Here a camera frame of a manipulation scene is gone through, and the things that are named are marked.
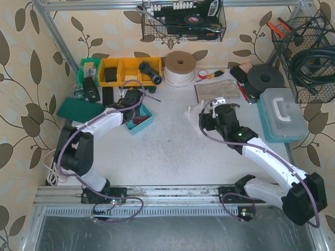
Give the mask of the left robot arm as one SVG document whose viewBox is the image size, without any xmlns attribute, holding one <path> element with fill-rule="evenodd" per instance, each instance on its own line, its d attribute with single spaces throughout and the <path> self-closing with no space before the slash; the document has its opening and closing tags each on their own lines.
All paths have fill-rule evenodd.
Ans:
<svg viewBox="0 0 335 251">
<path fill-rule="evenodd" d="M 59 174 L 76 178 L 84 185 L 83 193 L 90 203 L 115 202 L 110 192 L 110 182 L 94 167 L 94 141 L 110 130 L 127 124 L 139 114 L 145 93 L 129 89 L 118 102 L 82 125 L 66 125 L 55 150 L 55 169 Z"/>
</svg>

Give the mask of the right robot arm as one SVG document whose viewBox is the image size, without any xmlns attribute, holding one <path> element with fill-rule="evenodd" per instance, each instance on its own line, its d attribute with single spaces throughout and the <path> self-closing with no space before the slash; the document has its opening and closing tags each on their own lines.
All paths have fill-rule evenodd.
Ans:
<svg viewBox="0 0 335 251">
<path fill-rule="evenodd" d="M 208 132 L 216 131 L 222 137 L 216 140 L 218 143 L 254 161 L 276 181 L 270 184 L 246 175 L 236 183 L 235 196 L 276 206 L 296 225 L 320 227 L 319 213 L 327 207 L 327 197 L 324 180 L 319 174 L 308 174 L 279 156 L 257 133 L 239 124 L 234 104 L 219 98 L 203 107 L 198 126 L 201 133 L 213 141 L 216 139 Z"/>
</svg>

